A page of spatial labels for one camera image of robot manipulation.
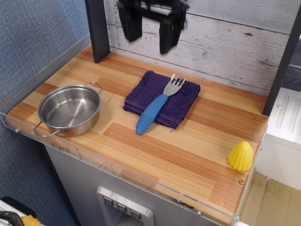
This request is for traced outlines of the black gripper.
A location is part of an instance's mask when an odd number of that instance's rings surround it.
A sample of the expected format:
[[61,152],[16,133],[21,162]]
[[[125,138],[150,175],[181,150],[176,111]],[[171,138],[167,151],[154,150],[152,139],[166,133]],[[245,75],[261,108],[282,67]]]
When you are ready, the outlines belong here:
[[167,54],[177,45],[186,26],[189,5],[184,0],[118,0],[119,18],[125,38],[133,42],[142,36],[142,19],[160,22],[159,48]]

